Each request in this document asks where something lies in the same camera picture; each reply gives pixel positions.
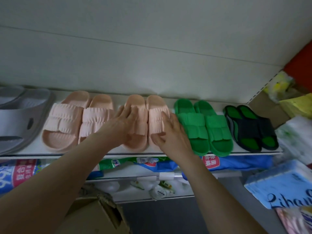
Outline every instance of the gray floor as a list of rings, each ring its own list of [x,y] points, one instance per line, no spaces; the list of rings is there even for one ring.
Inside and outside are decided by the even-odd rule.
[[[274,210],[266,209],[242,185],[240,178],[219,181],[266,229],[269,234],[286,234]],[[209,233],[195,198],[123,204],[124,214],[134,234]]]

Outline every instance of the forearm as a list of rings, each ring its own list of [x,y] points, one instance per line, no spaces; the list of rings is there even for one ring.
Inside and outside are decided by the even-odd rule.
[[[0,199],[1,233],[54,233],[96,164],[108,152],[95,146],[97,134],[54,161]]]
[[[180,167],[189,180],[210,233],[266,233],[198,156],[189,156]]]

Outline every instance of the pair of pink slippers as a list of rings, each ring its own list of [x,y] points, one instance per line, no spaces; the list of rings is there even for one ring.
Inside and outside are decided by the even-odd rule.
[[[91,99],[86,91],[73,92],[60,104],[53,104],[42,141],[53,152],[67,152],[98,131],[114,114],[110,96],[99,94]]]
[[[149,143],[154,150],[160,151],[160,148],[152,141],[151,135],[165,135],[161,112],[165,112],[169,117],[171,111],[164,99],[151,95],[145,102],[141,95],[134,94],[129,96],[127,104],[138,107],[138,117],[129,133],[131,139],[123,146],[131,152],[138,153],[144,151]]]

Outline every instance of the hand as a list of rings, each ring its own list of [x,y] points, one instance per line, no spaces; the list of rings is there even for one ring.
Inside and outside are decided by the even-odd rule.
[[[107,152],[125,143],[130,136],[128,132],[133,126],[138,115],[138,107],[121,106],[115,116],[104,123],[104,125],[94,133],[93,140],[100,146],[105,146]]]
[[[195,156],[190,141],[175,114],[170,114],[170,119],[164,112],[161,115],[166,135],[162,139],[159,134],[152,134],[151,138],[171,160],[180,165],[187,158]]]

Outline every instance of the person's left arm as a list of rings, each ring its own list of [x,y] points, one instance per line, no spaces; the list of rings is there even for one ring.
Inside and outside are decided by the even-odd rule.
[[[137,107],[120,107],[98,132],[3,196],[0,233],[54,233],[93,168],[126,142],[137,113]]]

